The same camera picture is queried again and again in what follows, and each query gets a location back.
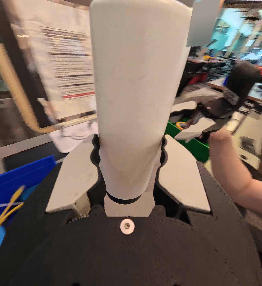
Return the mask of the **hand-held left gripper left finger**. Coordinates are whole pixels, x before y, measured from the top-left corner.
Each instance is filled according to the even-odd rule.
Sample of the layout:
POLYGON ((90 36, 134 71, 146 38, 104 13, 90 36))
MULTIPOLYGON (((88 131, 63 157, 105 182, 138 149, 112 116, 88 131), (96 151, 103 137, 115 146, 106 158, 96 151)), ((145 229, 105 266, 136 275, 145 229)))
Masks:
POLYGON ((101 173, 97 134, 88 136, 63 160, 46 212, 72 210, 88 214, 93 206, 104 208, 106 185, 101 173))

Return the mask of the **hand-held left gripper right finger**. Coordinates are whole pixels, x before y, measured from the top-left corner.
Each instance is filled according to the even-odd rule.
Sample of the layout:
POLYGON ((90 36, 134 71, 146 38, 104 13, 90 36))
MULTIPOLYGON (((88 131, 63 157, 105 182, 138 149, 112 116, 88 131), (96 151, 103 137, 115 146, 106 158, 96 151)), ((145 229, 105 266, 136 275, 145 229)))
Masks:
POLYGON ((160 163, 156 172, 156 205, 164 206, 166 213, 211 212, 198 161, 170 135, 163 136, 160 163))

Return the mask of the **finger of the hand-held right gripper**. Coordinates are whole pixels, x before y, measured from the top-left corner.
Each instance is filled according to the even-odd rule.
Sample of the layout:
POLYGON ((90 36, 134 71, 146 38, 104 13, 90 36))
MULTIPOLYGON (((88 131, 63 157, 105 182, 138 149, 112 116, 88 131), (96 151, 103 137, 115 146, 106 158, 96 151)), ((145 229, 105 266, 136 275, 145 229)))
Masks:
POLYGON ((182 101, 210 101, 212 99, 220 98, 223 92, 216 91, 212 88, 200 88, 182 95, 182 101))
POLYGON ((191 120, 189 120, 187 124, 188 128, 177 134, 175 140, 185 140, 185 142, 188 143, 203 134, 209 134, 221 129, 218 123, 209 118, 200 118, 196 124, 191 124, 191 120))

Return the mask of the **green plastic bin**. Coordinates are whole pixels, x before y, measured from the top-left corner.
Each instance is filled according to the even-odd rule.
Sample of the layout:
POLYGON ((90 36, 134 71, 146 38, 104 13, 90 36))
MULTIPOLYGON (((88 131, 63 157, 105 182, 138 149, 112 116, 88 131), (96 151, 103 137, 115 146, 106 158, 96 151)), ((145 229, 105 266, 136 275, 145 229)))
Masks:
MULTIPOLYGON (((174 138, 179 134, 181 130, 170 121, 168 121, 164 135, 170 135, 174 138)), ((192 139, 188 143, 185 140, 177 140, 181 145, 183 145, 195 158, 197 161, 206 163, 209 160, 209 145, 208 143, 201 142, 197 139, 192 139)))

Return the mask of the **blue plastic bin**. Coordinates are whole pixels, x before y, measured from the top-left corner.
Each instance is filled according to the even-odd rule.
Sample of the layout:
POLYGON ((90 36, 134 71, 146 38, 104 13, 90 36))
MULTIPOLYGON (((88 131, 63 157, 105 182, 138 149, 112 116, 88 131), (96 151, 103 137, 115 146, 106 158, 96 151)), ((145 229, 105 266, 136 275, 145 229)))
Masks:
POLYGON ((36 245, 58 227, 55 220, 53 226, 49 225, 52 220, 45 208, 60 167, 56 167, 54 156, 48 156, 0 175, 0 204, 8 203, 19 187, 31 188, 44 181, 44 188, 35 189, 31 197, 24 199, 23 207, 8 219, 0 246, 0 285, 8 285, 36 245))

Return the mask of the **white bottle with black cap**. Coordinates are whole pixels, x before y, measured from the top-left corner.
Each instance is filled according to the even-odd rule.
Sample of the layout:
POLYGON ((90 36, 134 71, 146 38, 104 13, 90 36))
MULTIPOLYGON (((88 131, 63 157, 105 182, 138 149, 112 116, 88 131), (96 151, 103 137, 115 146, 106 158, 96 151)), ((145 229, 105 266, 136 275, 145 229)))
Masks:
POLYGON ((116 203, 137 201, 148 186, 189 52, 193 2, 90 4, 100 168, 116 203))

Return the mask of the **person's right forearm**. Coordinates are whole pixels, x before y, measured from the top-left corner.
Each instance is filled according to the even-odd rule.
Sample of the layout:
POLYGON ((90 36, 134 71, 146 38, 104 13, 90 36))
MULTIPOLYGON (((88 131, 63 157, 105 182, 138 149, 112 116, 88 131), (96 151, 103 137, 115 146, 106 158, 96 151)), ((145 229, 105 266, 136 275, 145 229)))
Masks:
POLYGON ((262 181, 255 180, 237 156, 232 138, 210 140, 211 168, 216 181, 241 207, 262 215, 262 181))

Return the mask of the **person's right hand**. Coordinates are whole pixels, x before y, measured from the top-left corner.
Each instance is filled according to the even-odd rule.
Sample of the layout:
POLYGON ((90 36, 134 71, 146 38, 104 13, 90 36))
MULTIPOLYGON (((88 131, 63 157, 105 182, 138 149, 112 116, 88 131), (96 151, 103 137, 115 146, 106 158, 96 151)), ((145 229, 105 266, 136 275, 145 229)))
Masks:
POLYGON ((215 143, 226 143, 228 141, 232 141, 232 135, 226 127, 222 127, 221 129, 209 134, 208 142, 210 146, 215 143))

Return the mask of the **white rounded object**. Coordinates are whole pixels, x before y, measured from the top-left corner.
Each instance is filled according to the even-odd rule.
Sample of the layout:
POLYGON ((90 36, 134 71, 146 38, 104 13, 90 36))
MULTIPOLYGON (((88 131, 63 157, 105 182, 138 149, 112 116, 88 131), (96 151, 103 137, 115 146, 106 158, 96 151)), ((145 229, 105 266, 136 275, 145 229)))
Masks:
POLYGON ((195 110, 196 108, 197 108, 196 101, 188 101, 188 102, 175 104, 172 106, 170 117, 184 115, 186 113, 189 113, 192 110, 195 110))

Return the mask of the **clear acrylic sign holder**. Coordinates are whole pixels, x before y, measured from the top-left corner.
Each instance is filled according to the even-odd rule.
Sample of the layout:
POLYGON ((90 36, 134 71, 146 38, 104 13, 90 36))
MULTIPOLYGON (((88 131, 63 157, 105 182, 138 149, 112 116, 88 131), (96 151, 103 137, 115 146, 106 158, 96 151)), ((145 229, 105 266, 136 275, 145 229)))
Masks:
POLYGON ((70 1, 4 1, 10 26, 48 120, 68 153, 97 132, 88 7, 70 1))

